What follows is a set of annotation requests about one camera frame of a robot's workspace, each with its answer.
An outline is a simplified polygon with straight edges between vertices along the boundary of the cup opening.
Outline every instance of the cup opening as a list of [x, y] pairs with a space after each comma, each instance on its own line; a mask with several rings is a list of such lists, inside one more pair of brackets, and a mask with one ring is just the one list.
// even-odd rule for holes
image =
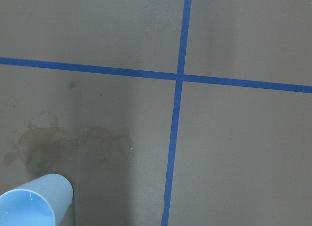
[[0, 196], [1, 226], [55, 226], [49, 203], [27, 189], [13, 189]]

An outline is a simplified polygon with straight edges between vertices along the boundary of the blue painter's tape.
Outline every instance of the blue painter's tape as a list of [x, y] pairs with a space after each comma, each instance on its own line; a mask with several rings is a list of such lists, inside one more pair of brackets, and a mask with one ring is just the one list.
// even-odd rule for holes
[[184, 65], [185, 65], [185, 58], [186, 58], [186, 45], [187, 45], [187, 38], [189, 34], [191, 2], [192, 0], [184, 0], [179, 57], [177, 61], [177, 73], [178, 74], [184, 73]]
[[177, 133], [178, 133], [182, 86], [183, 86], [182, 76], [184, 74], [184, 66], [185, 66], [187, 37], [188, 37], [188, 32], [189, 32], [190, 13], [191, 13], [191, 1], [192, 0], [184, 0], [180, 48], [179, 48], [179, 57], [178, 57], [178, 64], [177, 64], [177, 80], [175, 83], [176, 85], [175, 86], [175, 100], [174, 100], [174, 108], [173, 108], [173, 113], [172, 113], [169, 152], [168, 152], [168, 164], [167, 164], [167, 172], [166, 172], [164, 211], [163, 211], [162, 218], [161, 218], [162, 226], [168, 226], [168, 221], [169, 221], [171, 191], [172, 191], [175, 156], [176, 156], [176, 140], [177, 140]]
[[110, 75], [117, 75], [117, 76], [131, 76], [131, 77], [142, 77], [142, 78], [173, 80], [173, 81], [176, 80], [175, 73], [132, 70], [132, 69], [124, 69], [124, 68], [105, 67], [105, 66], [91, 66], [91, 65], [60, 63], [60, 62], [45, 62], [45, 61], [37, 61], [37, 60], [12, 59], [12, 58], [2, 58], [2, 57], [0, 57], [0, 64], [14, 65], [14, 66], [39, 67], [39, 68], [67, 70], [67, 71], [91, 72], [91, 73], [110, 74]]
[[263, 89], [291, 91], [300, 93], [312, 93], [312, 86], [297, 85], [297, 84], [249, 81], [249, 80], [238, 80], [238, 79], [228, 79], [209, 76], [194, 76], [194, 75], [183, 75], [183, 81], [240, 86], [249, 88], [263, 88]]

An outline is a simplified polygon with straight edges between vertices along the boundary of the gray surface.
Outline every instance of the gray surface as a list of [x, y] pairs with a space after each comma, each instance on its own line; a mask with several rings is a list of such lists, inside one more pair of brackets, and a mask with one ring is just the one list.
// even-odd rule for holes
[[170, 226], [309, 226], [310, 94], [185, 83]]
[[[174, 82], [5, 65], [0, 74], [1, 193], [56, 172], [75, 192], [63, 225], [160, 225]], [[115, 139], [85, 138], [94, 127]]]
[[176, 72], [183, 0], [0, 0], [0, 56]]
[[192, 0], [186, 74], [312, 85], [312, 0]]

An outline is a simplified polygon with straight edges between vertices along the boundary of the blue cup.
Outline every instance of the blue cup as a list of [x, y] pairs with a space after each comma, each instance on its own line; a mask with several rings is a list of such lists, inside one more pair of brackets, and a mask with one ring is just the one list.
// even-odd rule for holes
[[65, 177], [42, 176], [0, 196], [0, 226], [58, 226], [72, 198]]

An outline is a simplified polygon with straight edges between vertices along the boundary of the stain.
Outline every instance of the stain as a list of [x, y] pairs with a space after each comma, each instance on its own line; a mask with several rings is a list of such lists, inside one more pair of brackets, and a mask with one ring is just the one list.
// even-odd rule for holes
[[71, 89], [71, 88], [75, 88], [75, 87], [76, 87], [75, 82], [74, 81], [70, 81], [69, 88]]
[[28, 130], [17, 144], [8, 137], [12, 152], [5, 153], [3, 164], [10, 166], [20, 161], [32, 174], [60, 172], [71, 180], [75, 179], [79, 169], [88, 170], [90, 175], [93, 168], [120, 171], [132, 164], [134, 155], [129, 137], [113, 137], [109, 130], [93, 127], [86, 129], [77, 139], [70, 140], [71, 133], [59, 127], [58, 123], [56, 116], [48, 128], [36, 127], [29, 120]]
[[49, 111], [45, 111], [45, 110], [44, 110], [44, 111], [42, 111], [42, 112], [36, 113], [36, 115], [37, 115], [37, 116], [41, 116], [41, 115], [49, 114], [49, 113], [50, 113]]

